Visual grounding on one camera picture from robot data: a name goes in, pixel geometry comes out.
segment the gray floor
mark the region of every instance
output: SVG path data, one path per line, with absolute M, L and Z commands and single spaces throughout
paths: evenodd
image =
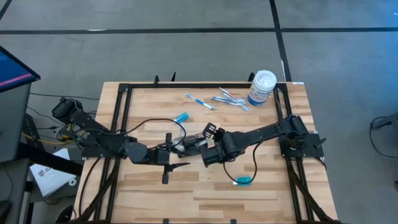
M 282 28 L 398 27 L 393 0 L 276 4 Z M 1 30 L 273 26 L 266 0 L 13 0 L 0 21 Z M 396 223 L 398 160 L 372 149 L 369 122 L 398 112 L 398 33 L 283 38 L 292 79 L 305 82 L 317 129 L 328 138 L 326 163 L 339 219 Z M 181 81 L 235 81 L 268 69 L 284 80 L 274 33 L 0 35 L 0 44 L 42 76 L 32 85 L 37 93 L 99 97 L 105 81 L 150 81 L 155 75 L 169 80 L 174 71 Z M 95 101 L 82 102 L 86 110 L 96 109 Z M 50 114 L 56 103 L 32 96 L 29 106 Z M 34 118 L 38 126 L 52 125 Z M 375 132 L 375 144 L 398 156 L 396 134 L 390 128 Z M 53 221 L 61 207 L 36 206 L 33 223 Z

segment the monitor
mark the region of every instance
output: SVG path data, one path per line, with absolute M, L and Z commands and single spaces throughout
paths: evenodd
M 40 80 L 40 75 L 0 46 L 0 93 Z

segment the wooden table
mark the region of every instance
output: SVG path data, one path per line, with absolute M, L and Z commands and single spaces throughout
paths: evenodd
M 104 83 L 99 101 L 96 120 L 107 128 L 111 126 L 118 85 L 118 82 Z M 302 117 L 309 131 L 315 130 L 304 85 L 288 83 L 287 87 L 293 114 Z M 249 91 L 239 88 L 228 90 L 241 97 L 246 97 Z M 216 110 L 211 111 L 186 98 L 185 92 L 211 103 Z M 250 106 L 248 112 L 237 106 L 211 101 L 212 96 L 220 96 L 220 91 L 194 88 L 133 89 L 127 129 L 148 118 L 174 119 L 183 112 L 190 116 L 184 122 L 188 134 L 202 132 L 208 122 L 228 131 L 250 131 L 277 121 L 273 95 L 265 106 Z M 123 104 L 117 129 L 120 127 Z M 148 146 L 155 146 L 164 142 L 167 132 L 172 132 L 173 137 L 180 134 L 175 124 L 158 121 L 146 123 L 132 132 L 131 136 Z M 227 165 L 233 177 L 253 175 L 253 148 L 247 148 L 245 154 Z M 170 163 L 192 164 L 170 173 L 168 185 L 161 183 L 163 167 L 134 165 L 129 159 L 122 160 L 112 222 L 161 223 L 164 218 L 169 218 L 172 223 L 229 223 L 231 219 L 237 219 L 238 223 L 295 223 L 285 159 L 280 154 L 278 140 L 272 139 L 263 143 L 256 152 L 256 159 L 259 172 L 254 183 L 245 187 L 233 185 L 221 164 L 205 168 L 200 155 L 183 159 L 171 155 Z M 82 180 L 86 178 L 94 161 L 95 159 L 90 159 L 85 162 Z M 98 192 L 102 167 L 103 159 L 90 175 L 83 196 L 83 210 Z M 326 214 L 337 219 L 325 168 L 315 159 L 305 159 L 304 167 L 310 193 Z M 302 196 L 299 195 L 302 216 L 306 218 Z M 106 195 L 101 211 L 102 218 L 106 213 L 107 202 Z M 76 211 L 77 208 L 78 198 L 75 202 Z

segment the computer screen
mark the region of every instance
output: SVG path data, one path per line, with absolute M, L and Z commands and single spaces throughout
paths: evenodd
M 40 79 L 29 67 L 0 47 L 0 92 Z

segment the blue toothbrush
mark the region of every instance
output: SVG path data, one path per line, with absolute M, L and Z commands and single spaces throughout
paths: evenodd
M 185 96 L 188 97 L 188 98 L 191 98 L 191 99 L 195 100 L 196 102 L 200 103 L 200 104 L 203 105 L 203 106 L 206 106 L 207 108 L 209 108 L 209 109 L 211 109 L 211 110 L 214 110 L 214 109 L 215 109 L 214 106 L 208 105 L 207 103 L 203 102 L 202 100 L 199 100 L 198 98 L 193 97 L 193 96 L 192 96 L 191 94 L 189 94 L 189 93 L 185 93 Z

